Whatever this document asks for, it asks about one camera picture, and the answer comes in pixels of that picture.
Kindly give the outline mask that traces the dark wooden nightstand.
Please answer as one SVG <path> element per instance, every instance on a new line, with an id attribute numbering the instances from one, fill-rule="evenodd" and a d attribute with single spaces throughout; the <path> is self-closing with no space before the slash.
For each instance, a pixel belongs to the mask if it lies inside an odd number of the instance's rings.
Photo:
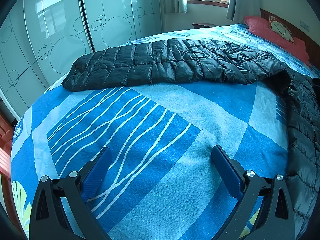
<path id="1" fill-rule="evenodd" d="M 218 25 L 211 24 L 211 23 L 193 23 L 194 29 L 213 28 L 213 27 L 218 27 Z"/>

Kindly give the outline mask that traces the white wall socket plate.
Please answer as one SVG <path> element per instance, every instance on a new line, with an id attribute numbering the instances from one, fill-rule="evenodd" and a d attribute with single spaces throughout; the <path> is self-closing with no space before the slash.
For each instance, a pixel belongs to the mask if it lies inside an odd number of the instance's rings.
<path id="1" fill-rule="evenodd" d="M 300 22 L 299 22 L 299 25 L 300 25 L 303 29 L 305 29 L 306 31 L 309 31 L 309 30 L 310 30 L 310 27 L 309 27 L 306 23 L 304 23 L 303 21 L 300 21 Z"/>

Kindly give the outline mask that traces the black quilted down jacket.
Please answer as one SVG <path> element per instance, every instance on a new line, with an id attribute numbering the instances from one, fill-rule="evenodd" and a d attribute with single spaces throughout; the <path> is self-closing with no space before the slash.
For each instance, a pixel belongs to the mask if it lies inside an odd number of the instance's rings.
<path id="1" fill-rule="evenodd" d="M 297 239 L 319 229 L 319 89 L 269 52 L 214 39 L 171 38 L 79 57 L 62 85 L 71 92 L 201 80 L 265 81 L 287 104 L 287 187 Z"/>

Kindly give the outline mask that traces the red pillow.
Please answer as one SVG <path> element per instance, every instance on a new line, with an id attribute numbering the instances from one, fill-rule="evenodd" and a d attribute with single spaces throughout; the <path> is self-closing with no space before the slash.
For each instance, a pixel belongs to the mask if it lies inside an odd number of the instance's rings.
<path id="1" fill-rule="evenodd" d="M 248 31 L 250 33 L 278 45 L 300 61 L 309 65 L 309 55 L 306 52 L 306 45 L 303 40 L 294 36 L 294 43 L 283 39 L 280 35 L 269 28 L 268 20 L 258 16 L 246 16 L 244 22 L 249 27 Z"/>

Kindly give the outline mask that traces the small cream patterned cushion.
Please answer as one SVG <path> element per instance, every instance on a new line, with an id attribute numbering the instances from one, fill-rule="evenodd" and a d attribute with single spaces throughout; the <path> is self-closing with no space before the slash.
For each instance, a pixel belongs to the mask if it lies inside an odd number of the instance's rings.
<path id="1" fill-rule="evenodd" d="M 280 35 L 283 39 L 292 43 L 295 42 L 290 29 L 275 16 L 269 16 L 269 28 Z"/>

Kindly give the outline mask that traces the right grey curtain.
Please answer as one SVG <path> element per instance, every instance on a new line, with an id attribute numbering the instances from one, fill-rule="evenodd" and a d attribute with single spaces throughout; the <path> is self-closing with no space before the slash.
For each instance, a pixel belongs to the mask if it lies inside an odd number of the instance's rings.
<path id="1" fill-rule="evenodd" d="M 229 0 L 226 18 L 243 23 L 246 16 L 260 17 L 260 0 Z"/>

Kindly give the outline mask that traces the blue patterned bed sheet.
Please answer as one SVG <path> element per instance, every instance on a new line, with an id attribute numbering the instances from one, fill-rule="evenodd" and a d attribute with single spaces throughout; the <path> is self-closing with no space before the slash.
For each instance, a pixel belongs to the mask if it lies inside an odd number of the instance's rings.
<path id="1" fill-rule="evenodd" d="M 166 33 L 122 46 L 171 38 L 243 44 L 318 77 L 310 66 L 239 24 Z M 12 195 L 28 238 L 41 177 L 59 179 L 80 171 L 103 147 L 111 151 L 111 165 L 86 206 L 111 239 L 214 238 L 237 204 L 210 160 L 216 145 L 244 170 L 265 178 L 281 174 L 287 185 L 287 104 L 265 81 L 201 80 L 71 92 L 62 85 L 67 75 L 32 104 L 13 135 Z"/>

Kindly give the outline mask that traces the white glass sliding wardrobe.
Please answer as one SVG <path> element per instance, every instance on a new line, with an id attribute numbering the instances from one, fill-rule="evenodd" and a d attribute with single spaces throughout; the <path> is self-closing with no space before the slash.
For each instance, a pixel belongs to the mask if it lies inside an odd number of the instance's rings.
<path id="1" fill-rule="evenodd" d="M 19 119 L 81 55 L 161 30 L 159 0 L 17 0 L 1 26 L 1 98 Z"/>

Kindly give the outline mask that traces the dark wooden headboard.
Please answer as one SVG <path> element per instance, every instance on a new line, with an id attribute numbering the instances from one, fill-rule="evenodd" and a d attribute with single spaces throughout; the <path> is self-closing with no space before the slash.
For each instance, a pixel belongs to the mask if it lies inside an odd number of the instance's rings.
<path id="1" fill-rule="evenodd" d="M 279 19 L 281 22 L 283 22 L 292 32 L 292 35 L 294 37 L 299 38 L 300 40 L 303 40 L 306 45 L 306 52 L 309 55 L 309 62 L 315 66 L 317 69 L 319 69 L 320 64 L 320 47 L 319 45 L 310 38 L 306 33 L 304 33 L 302 30 L 300 30 L 298 27 L 294 26 L 293 24 L 287 22 L 286 20 L 282 19 L 280 16 L 277 16 L 271 12 L 268 12 L 264 9 L 260 9 L 261 17 L 269 20 L 270 16 L 274 16 L 275 18 Z"/>

